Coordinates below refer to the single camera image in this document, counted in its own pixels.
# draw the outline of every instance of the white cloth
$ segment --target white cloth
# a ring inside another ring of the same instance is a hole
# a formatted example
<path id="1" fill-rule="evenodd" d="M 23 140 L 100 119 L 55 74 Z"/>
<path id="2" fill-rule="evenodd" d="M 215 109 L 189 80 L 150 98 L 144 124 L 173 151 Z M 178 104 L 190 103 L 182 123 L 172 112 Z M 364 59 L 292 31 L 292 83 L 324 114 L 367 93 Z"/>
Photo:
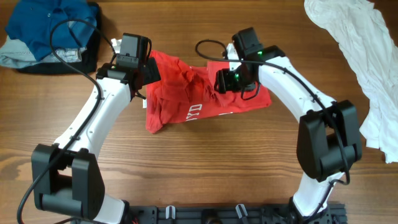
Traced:
<path id="1" fill-rule="evenodd" d="M 112 47 L 114 51 L 118 54 L 120 53 L 120 46 L 122 45 L 122 39 L 116 40 L 116 39 L 111 39 L 112 42 Z"/>
<path id="2" fill-rule="evenodd" d="M 326 29 L 355 72 L 370 110 L 360 131 L 366 146 L 398 162 L 398 48 L 380 11 L 367 0 L 305 0 L 309 18 Z"/>
<path id="3" fill-rule="evenodd" d="M 66 62 L 81 62 L 81 53 L 86 47 L 80 49 L 57 49 L 56 53 Z M 6 43 L 0 48 L 0 66 L 9 68 L 25 68 L 38 63 L 60 62 L 53 54 L 36 61 L 29 48 L 20 40 L 11 40 L 7 36 Z"/>

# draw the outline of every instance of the blue shirt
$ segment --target blue shirt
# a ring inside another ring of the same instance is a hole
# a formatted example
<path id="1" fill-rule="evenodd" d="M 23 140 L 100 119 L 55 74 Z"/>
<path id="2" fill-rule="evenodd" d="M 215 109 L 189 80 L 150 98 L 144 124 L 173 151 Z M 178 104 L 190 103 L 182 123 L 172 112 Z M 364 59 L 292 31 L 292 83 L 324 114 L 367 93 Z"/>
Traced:
<path id="1" fill-rule="evenodd" d="M 21 0 L 6 26 L 11 39 L 28 46 L 37 61 L 51 53 L 52 28 L 65 19 L 83 19 L 96 26 L 96 7 L 84 0 Z M 55 30 L 52 45 L 57 48 L 85 47 L 94 29 L 82 22 L 66 22 Z"/>

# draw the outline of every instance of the crumpled fabric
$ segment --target crumpled fabric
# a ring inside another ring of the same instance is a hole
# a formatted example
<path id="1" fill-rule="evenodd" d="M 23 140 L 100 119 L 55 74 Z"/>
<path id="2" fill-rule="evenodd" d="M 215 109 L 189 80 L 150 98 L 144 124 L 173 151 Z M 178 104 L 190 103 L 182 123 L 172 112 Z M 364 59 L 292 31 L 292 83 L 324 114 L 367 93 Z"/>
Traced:
<path id="1" fill-rule="evenodd" d="M 229 68 L 228 62 L 208 62 L 207 67 L 190 67 L 178 57 L 153 50 L 161 81 L 146 86 L 146 129 L 156 133 L 167 123 L 181 123 L 230 113 L 268 107 L 268 89 L 261 86 L 259 94 L 244 101 L 240 93 L 219 94 L 214 91 L 216 73 Z M 246 93 L 247 98 L 254 91 Z"/>
<path id="2" fill-rule="evenodd" d="M 305 0 L 305 12 L 326 29 L 355 72 L 370 110 L 360 131 L 386 163 L 398 162 L 398 48 L 374 4 L 366 0 Z"/>

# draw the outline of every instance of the red t-shirt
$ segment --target red t-shirt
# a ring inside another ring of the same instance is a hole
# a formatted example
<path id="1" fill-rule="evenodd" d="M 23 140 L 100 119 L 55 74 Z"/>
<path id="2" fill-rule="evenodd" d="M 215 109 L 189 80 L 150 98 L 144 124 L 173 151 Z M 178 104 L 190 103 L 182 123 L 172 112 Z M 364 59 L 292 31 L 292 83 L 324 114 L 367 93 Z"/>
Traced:
<path id="1" fill-rule="evenodd" d="M 153 50 L 151 57 L 162 78 L 147 85 L 146 128 L 157 132 L 164 124 L 181 123 L 228 113 L 240 113 L 271 104 L 268 89 L 261 86 L 251 100 L 242 100 L 241 93 L 214 91 L 216 73 L 229 68 L 228 62 L 208 62 L 207 67 L 190 67 L 178 57 Z M 245 97 L 254 94 L 245 93 Z"/>

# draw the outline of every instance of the table surface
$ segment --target table surface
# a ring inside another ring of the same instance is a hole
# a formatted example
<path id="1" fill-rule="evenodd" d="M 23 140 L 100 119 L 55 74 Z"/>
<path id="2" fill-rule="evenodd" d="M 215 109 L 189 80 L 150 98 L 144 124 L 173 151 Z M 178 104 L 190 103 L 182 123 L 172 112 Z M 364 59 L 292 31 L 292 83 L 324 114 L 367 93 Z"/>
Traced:
<path id="1" fill-rule="evenodd" d="M 14 6 L 0 5 L 0 44 Z M 307 17 L 303 1 L 137 1 L 100 6 L 109 38 L 121 38 L 123 32 L 145 35 L 154 49 L 195 66 L 206 65 L 193 50 L 199 40 L 228 43 L 234 33 L 253 26 L 264 45 L 278 45 L 321 91 L 354 103 L 360 123 L 368 113 L 369 100 L 356 75 L 331 35 Z M 395 40 L 397 6 L 397 1 L 376 4 Z M 102 41 L 98 66 L 110 57 Z M 53 143 L 66 130 L 92 87 L 79 75 L 26 75 L 0 68 L 0 223 L 16 221 L 17 206 L 32 182 L 33 149 L 38 143 Z M 273 104 L 266 109 L 168 124 L 157 134 L 146 131 L 146 110 L 141 100 L 133 100 L 99 155 L 107 193 L 131 205 L 160 207 L 287 202 L 302 176 L 295 154 L 298 124 L 280 100 L 271 97 Z M 395 223 L 397 186 L 398 164 L 385 164 L 381 151 L 363 147 L 362 160 L 351 169 L 351 185 L 338 185 L 330 200 L 346 204 L 350 223 Z M 36 210 L 33 197 L 23 217 L 26 223 L 64 218 Z"/>

